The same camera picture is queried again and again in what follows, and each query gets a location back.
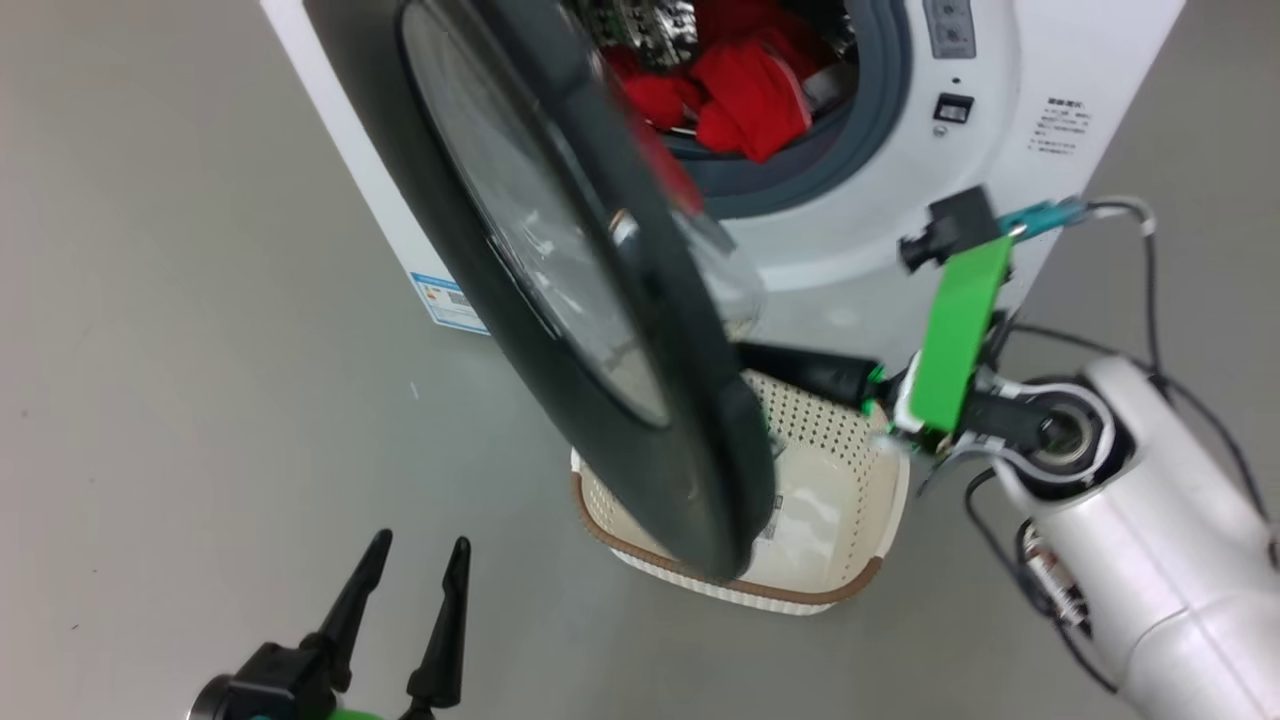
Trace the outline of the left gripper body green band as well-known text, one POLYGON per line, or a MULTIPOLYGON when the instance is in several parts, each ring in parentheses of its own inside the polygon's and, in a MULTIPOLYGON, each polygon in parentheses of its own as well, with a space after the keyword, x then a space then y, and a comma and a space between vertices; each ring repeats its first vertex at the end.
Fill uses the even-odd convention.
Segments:
POLYGON ((340 706, 332 653, 319 647, 260 646, 237 673, 210 679, 192 719, 376 719, 340 706))

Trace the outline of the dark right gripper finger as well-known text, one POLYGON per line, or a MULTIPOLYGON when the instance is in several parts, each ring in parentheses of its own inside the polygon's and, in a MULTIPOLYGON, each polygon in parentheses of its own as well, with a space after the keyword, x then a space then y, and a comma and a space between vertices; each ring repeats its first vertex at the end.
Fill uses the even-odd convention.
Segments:
POLYGON ((777 345, 736 343, 742 368, 841 406, 887 400, 884 366, 870 357, 824 354, 777 345))

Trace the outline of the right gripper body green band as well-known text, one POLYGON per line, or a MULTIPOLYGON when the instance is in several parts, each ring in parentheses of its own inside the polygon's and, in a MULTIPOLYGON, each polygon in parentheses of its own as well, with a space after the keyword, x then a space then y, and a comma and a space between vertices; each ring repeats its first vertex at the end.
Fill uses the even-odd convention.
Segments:
POLYGON ((977 387, 980 352, 1009 273, 1014 237, 954 254, 942 265, 920 348, 895 375, 877 364, 865 409, 879 409, 886 433, 910 452, 947 456, 964 443, 1032 454, 1046 446, 1048 410, 977 387))

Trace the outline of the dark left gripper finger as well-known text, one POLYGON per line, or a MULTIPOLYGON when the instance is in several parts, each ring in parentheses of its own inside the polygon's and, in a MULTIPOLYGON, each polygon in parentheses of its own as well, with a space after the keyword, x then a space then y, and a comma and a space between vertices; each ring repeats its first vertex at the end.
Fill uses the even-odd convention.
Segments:
POLYGON ((353 676, 349 665, 355 643, 369 597, 380 583, 392 542, 393 532, 389 528, 374 534, 319 629, 310 632, 300 643, 301 650, 320 653, 326 684, 335 693, 346 693, 349 689, 353 676))
POLYGON ((470 574, 471 542, 460 537, 442 578, 442 606, 428 647, 406 687, 410 714, 453 708, 462 700, 470 574))

